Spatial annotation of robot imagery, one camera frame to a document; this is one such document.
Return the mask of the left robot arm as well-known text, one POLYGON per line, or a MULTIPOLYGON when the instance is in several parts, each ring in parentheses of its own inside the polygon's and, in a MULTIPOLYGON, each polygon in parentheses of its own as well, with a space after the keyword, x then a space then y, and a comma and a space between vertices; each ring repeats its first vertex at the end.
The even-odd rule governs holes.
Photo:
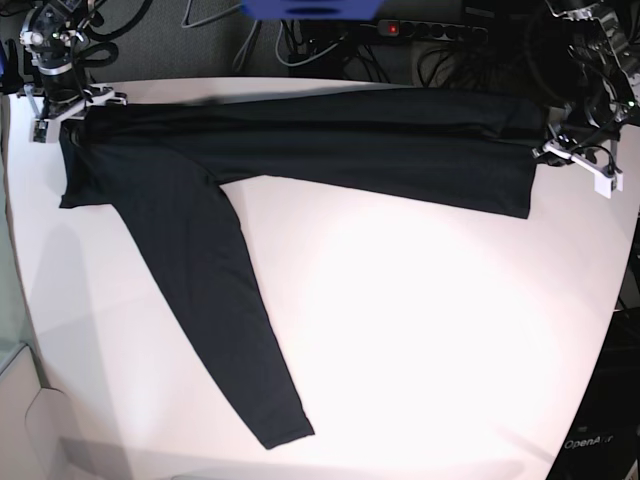
POLYGON ((538 162, 577 164, 607 192, 621 189, 622 127, 639 115, 639 11, 618 1, 543 1, 527 20, 522 53, 544 93, 538 162))

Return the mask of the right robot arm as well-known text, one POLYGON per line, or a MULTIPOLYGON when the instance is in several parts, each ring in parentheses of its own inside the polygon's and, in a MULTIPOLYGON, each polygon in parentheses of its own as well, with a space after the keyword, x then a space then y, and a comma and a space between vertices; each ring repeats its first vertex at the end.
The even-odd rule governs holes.
POLYGON ((34 111, 33 142, 56 140, 63 122, 82 120, 91 107, 126 103, 124 94, 94 84, 87 71, 118 59, 115 40, 137 26, 152 3, 144 1, 120 28, 98 33, 103 5, 102 1, 44 1, 27 14, 19 40, 41 81, 39 87, 23 87, 34 111))

